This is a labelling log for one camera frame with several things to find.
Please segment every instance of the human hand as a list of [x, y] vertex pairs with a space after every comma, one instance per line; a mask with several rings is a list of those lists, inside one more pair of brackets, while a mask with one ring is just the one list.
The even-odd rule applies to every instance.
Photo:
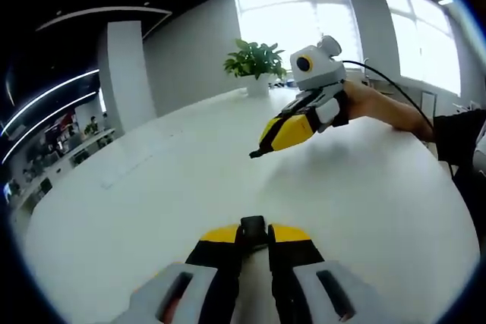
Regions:
[[380, 95], [375, 89], [353, 81], [345, 81], [343, 86], [348, 96], [347, 112], [349, 119], [372, 114], [377, 95]]

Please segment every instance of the potted plant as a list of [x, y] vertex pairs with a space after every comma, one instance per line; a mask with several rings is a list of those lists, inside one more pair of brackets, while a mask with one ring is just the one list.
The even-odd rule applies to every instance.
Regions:
[[231, 58], [224, 63], [225, 71], [245, 79], [249, 96], [268, 95], [268, 83], [273, 75], [282, 79], [287, 74], [279, 56], [284, 51], [276, 51], [277, 43], [271, 46], [262, 43], [259, 46], [256, 42], [237, 39], [236, 45], [240, 50], [228, 54]]

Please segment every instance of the window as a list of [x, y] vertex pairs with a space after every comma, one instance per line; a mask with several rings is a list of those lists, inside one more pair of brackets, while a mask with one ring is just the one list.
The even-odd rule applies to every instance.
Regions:
[[430, 0], [387, 0], [398, 44], [400, 74], [459, 95], [456, 42], [442, 8]]
[[283, 65], [290, 55], [317, 45], [323, 35], [342, 48], [336, 59], [361, 61], [361, 44], [349, 0], [238, 0], [241, 37], [248, 42], [279, 44]]
[[99, 106], [101, 106], [101, 112], [106, 113], [106, 105], [105, 105], [105, 98], [103, 97], [103, 90], [101, 90], [101, 87], [99, 88]]

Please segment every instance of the white table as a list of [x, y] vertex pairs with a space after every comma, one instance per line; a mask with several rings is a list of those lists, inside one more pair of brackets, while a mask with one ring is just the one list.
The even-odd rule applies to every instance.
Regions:
[[[256, 214], [304, 228], [325, 259], [372, 284], [400, 319], [436, 319], [479, 258], [450, 177], [411, 134], [369, 118], [249, 159], [266, 122], [294, 95], [247, 99], [236, 90], [191, 105], [59, 181], [34, 211], [25, 255], [66, 320], [112, 319], [204, 232]], [[241, 278], [257, 295], [242, 288], [250, 314], [240, 322], [278, 322], [268, 265], [257, 263], [265, 256], [251, 261], [257, 279]], [[251, 306], [252, 297], [261, 300]]]
[[102, 138], [107, 137], [107, 136], [109, 136], [110, 134], [113, 134], [113, 133], [115, 133], [114, 129], [108, 129], [107, 131], [103, 131], [103, 132], [100, 132], [98, 134], [95, 134], [95, 135], [91, 136], [90, 138], [86, 139], [79, 146], [73, 148], [72, 151], [69, 151], [68, 153], [66, 153], [62, 158], [63, 159], [71, 159], [74, 156], [76, 156], [79, 152], [81, 152], [82, 150], [91, 146], [93, 143], [98, 142]]

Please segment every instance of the white wall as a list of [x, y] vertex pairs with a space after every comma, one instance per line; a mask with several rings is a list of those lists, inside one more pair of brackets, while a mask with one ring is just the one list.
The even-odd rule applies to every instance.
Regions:
[[117, 135], [156, 117], [140, 21], [107, 24], [99, 40], [98, 67], [106, 111]]
[[[351, 0], [368, 64], [402, 85], [437, 94], [436, 115], [456, 112], [453, 103], [486, 106], [481, 62], [451, 19], [461, 77], [461, 96], [400, 75], [395, 30], [386, 0]], [[144, 43], [147, 74], [158, 116], [238, 87], [222, 63], [240, 37], [235, 0], [210, 0], [175, 19]]]
[[453, 103], [469, 106], [471, 100], [486, 105], [486, 89], [481, 63], [466, 41], [457, 23], [450, 18], [456, 38], [459, 57], [461, 96], [433, 87], [417, 80], [400, 76], [398, 46], [395, 30], [386, 0], [351, 0], [355, 9], [363, 47], [363, 57], [370, 58], [368, 64], [382, 71], [392, 80], [403, 85], [419, 87], [437, 94], [436, 115], [450, 115], [456, 111]]
[[99, 103], [99, 95], [96, 94], [96, 98], [87, 102], [86, 104], [79, 105], [75, 110], [77, 124], [80, 131], [84, 131], [84, 128], [91, 122], [91, 117], [95, 116], [98, 124], [103, 119], [103, 113], [101, 112], [101, 105]]
[[241, 36], [235, 0], [209, 0], [144, 43], [158, 116], [238, 87], [223, 70]]

